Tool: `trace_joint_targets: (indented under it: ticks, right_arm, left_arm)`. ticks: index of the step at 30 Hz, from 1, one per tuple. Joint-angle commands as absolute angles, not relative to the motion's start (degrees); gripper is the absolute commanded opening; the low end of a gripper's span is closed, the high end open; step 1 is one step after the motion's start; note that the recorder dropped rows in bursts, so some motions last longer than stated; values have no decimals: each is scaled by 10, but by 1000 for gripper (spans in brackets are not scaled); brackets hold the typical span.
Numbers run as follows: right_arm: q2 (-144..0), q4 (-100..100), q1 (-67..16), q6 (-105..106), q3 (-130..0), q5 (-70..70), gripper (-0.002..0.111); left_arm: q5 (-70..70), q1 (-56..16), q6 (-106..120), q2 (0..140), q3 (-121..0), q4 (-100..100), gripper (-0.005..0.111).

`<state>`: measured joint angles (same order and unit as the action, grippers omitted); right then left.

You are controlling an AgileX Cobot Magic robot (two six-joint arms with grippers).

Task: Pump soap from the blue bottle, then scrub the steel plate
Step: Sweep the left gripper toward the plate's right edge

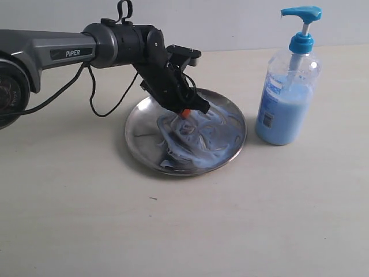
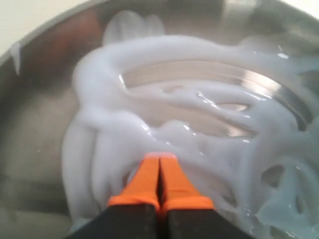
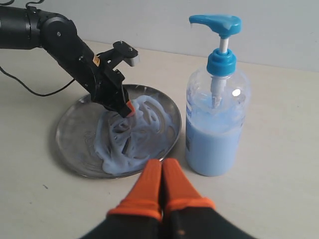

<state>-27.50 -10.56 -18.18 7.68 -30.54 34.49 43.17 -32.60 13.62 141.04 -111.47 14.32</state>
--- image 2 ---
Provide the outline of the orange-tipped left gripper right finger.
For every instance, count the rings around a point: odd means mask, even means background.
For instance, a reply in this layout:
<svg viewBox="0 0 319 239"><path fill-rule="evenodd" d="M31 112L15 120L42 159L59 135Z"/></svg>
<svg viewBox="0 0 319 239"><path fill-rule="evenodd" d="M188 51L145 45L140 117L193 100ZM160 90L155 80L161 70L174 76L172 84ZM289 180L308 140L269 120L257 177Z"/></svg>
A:
<svg viewBox="0 0 319 239"><path fill-rule="evenodd" d="M174 155L163 155L159 161L161 212L169 239L251 238L217 213L213 201L197 191Z"/></svg>

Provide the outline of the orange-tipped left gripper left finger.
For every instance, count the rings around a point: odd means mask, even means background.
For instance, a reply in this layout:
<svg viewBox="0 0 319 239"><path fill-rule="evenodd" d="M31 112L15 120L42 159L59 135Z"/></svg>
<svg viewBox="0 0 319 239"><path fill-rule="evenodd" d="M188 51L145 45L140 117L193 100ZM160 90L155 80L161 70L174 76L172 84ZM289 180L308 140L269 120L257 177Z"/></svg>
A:
<svg viewBox="0 0 319 239"><path fill-rule="evenodd" d="M123 191L108 200L112 212L111 239L155 239L160 157L147 154Z"/></svg>

